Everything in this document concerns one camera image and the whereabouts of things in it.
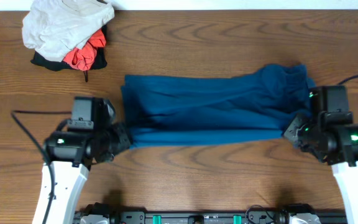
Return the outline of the teal blue t-shirt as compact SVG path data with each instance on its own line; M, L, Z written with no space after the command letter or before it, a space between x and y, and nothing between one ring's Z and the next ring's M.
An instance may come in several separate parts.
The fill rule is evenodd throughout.
M277 139L310 114L304 65L267 65L232 78L126 75L121 88L134 147L213 146Z

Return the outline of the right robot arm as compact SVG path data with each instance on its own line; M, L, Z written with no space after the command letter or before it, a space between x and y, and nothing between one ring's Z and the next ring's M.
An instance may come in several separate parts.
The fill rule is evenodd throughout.
M303 152L332 169L348 223L358 223L358 124L343 85L310 89L311 114L298 113L283 132Z

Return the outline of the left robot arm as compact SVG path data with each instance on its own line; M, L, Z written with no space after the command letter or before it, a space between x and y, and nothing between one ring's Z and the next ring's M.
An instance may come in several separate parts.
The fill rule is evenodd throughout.
M104 98L77 96L71 118L44 141L50 161L42 167L42 186L34 223L72 223L91 166L111 162L132 145L115 109Z

